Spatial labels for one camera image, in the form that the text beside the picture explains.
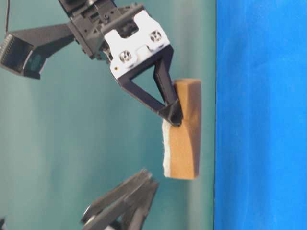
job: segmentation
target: blue panel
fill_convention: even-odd
[[[306,229],[306,9],[217,1],[216,230]]]

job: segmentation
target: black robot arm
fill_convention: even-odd
[[[180,126],[181,105],[169,76],[174,50],[160,24],[142,4],[117,7],[113,0],[59,0],[67,24],[8,32],[0,49],[0,66],[14,74],[40,78],[46,60],[75,40],[91,59],[105,59],[123,90],[163,119]],[[132,82],[155,66],[160,103]]]

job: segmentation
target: sponge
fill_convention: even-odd
[[[163,120],[164,176],[193,180],[199,175],[201,150],[201,80],[174,82],[183,120],[180,127]]]

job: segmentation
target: teal wall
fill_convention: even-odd
[[[213,229],[215,1],[143,2],[175,49],[172,78],[202,79],[201,176],[163,177],[161,119],[72,44],[40,81],[0,69],[0,216],[9,230],[81,229],[91,201],[143,167],[160,181],[144,229]],[[11,9],[10,30],[68,21],[56,0],[12,0]],[[140,82],[154,92],[150,73]]]

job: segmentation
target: screw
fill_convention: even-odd
[[[161,40],[162,35],[160,34],[159,31],[155,30],[150,34],[150,38],[153,42],[158,42]]]
[[[120,55],[119,55],[119,58],[120,60],[125,63],[127,61],[130,61],[131,58],[132,58],[132,55],[129,51],[125,50],[124,52],[122,52]]]

